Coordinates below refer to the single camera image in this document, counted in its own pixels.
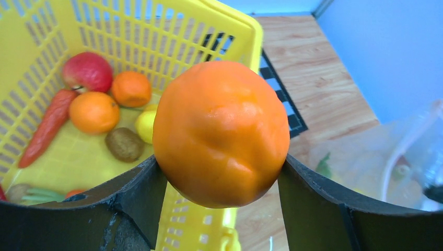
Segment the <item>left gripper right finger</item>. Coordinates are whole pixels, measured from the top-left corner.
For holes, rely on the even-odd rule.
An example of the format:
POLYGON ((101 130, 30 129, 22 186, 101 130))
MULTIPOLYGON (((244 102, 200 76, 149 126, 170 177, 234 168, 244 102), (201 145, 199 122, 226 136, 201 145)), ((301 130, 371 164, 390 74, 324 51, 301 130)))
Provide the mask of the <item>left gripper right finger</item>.
POLYGON ((278 178, 290 250, 442 250, 442 212, 354 192, 291 155, 278 178))

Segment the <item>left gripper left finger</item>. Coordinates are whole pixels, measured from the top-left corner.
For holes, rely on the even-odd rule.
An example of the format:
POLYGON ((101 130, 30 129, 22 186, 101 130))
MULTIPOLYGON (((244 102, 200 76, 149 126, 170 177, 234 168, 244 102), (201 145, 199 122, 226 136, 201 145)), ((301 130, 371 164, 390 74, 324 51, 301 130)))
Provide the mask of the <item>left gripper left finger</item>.
POLYGON ((1 203, 1 250, 151 250, 167 180, 151 156, 63 202, 1 203))

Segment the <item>yellow lemon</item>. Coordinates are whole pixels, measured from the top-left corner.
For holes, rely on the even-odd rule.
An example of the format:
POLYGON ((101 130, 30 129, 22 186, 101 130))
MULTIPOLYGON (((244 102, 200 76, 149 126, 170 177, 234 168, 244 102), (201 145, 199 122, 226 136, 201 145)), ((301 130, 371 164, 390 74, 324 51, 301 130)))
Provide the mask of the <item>yellow lemon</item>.
POLYGON ((138 136, 148 144, 152 144, 153 141, 153 125, 157 107, 157 104, 148 105, 135 121, 135 129, 138 136))

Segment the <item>clear zip top bag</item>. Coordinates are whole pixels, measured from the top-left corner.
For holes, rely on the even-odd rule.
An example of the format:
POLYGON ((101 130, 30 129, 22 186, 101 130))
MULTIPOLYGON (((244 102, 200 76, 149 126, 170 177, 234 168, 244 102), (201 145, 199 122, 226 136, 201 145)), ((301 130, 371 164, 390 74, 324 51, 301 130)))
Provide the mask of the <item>clear zip top bag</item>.
POLYGON ((328 140, 309 167, 368 197, 423 211, 442 210, 442 100, 410 116, 328 140))

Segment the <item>yellow plastic basket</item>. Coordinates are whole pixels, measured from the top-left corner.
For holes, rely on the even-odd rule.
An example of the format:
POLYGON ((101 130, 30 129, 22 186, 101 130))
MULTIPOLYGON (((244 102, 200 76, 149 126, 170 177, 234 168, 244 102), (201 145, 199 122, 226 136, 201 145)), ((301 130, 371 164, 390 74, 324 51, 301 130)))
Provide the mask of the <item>yellow plastic basket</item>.
MULTIPOLYGON (((81 52, 105 58, 113 73, 137 71, 157 102, 172 79, 194 64, 238 61, 257 71, 263 30, 218 1, 1 1, 1 187, 29 184, 65 200, 138 166, 115 159, 104 134, 65 123, 29 167, 17 164, 54 95, 66 87, 65 62, 81 52), (226 54, 202 46, 209 33, 234 36, 226 54)), ((156 247, 151 250, 240 250, 237 210, 209 209, 167 183, 156 247)))

